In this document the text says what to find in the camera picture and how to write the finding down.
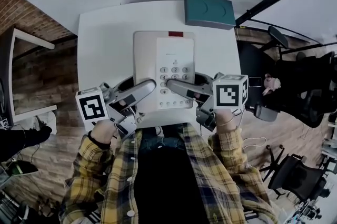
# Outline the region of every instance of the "metal arm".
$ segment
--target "metal arm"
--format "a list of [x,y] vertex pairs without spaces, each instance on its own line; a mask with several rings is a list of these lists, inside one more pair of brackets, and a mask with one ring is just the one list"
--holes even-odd
[[114,88],[107,83],[102,83],[100,88],[110,120],[115,122],[121,139],[126,139],[137,129],[134,106],[156,88],[156,82],[149,79],[133,86],[133,77],[130,77]]
[[[223,75],[217,73],[215,79]],[[212,82],[213,78],[200,73],[195,73],[195,84],[175,79],[169,79],[166,82],[167,87],[173,92],[198,103],[196,121],[210,131],[213,131],[216,126]]]

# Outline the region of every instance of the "red light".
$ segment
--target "red light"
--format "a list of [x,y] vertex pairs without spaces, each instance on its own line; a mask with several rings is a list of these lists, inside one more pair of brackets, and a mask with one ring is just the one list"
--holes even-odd
[[184,37],[183,32],[169,32],[169,37]]

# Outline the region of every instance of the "floor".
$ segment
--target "floor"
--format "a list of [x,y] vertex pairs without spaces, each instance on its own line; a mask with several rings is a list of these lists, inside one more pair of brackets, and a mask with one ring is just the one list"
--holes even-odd
[[[240,29],[237,38],[254,38],[263,42],[267,42],[268,39],[264,34]],[[321,55],[325,51],[316,49],[308,52]],[[56,111],[58,133],[41,144],[33,157],[33,164],[39,171],[32,175],[13,178],[5,189],[19,202],[26,200],[32,205],[38,196],[51,202],[61,201],[66,192],[64,180],[72,174],[72,161],[85,133],[74,97],[78,90],[76,53],[76,40],[72,40],[57,44],[55,50],[41,49],[13,62],[13,93],[17,113],[49,104],[58,106]],[[271,50],[269,53],[277,59],[277,51]],[[294,55],[289,55],[289,59],[294,58]],[[241,125],[242,136],[265,137],[267,144],[276,152],[282,144],[285,147],[285,154],[306,155],[308,157],[306,164],[315,166],[320,160],[322,140],[331,131],[326,120],[327,118],[318,128],[311,129],[285,113],[280,113],[275,122],[267,123],[255,118],[252,113],[245,112]],[[247,140],[244,145],[263,143],[264,139]],[[23,159],[30,161],[36,149],[37,146],[22,150]],[[269,159],[265,145],[247,147],[246,152],[249,162],[255,166],[261,167]]]

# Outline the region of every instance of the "jeans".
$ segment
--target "jeans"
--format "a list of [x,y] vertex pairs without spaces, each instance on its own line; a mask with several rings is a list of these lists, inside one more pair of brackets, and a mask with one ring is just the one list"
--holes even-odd
[[2,130],[0,129],[0,162],[7,161],[22,149],[46,141],[52,129],[45,126],[41,130]]
[[146,154],[160,147],[176,148],[185,151],[185,143],[180,138],[177,127],[179,125],[163,126],[164,137],[156,134],[155,128],[144,128],[139,154]]

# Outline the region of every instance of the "yellow plaid shirt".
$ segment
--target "yellow plaid shirt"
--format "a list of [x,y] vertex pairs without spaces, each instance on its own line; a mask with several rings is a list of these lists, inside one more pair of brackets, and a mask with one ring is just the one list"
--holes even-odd
[[[190,124],[182,124],[178,133],[185,142],[210,223],[246,223],[244,209],[277,223],[259,171],[247,164],[239,129],[213,135],[209,145]],[[142,130],[138,130],[119,144],[113,156],[84,136],[63,202],[64,224],[83,219],[97,208],[103,224],[138,223],[134,180],[141,140]],[[103,172],[111,164],[106,179]]]

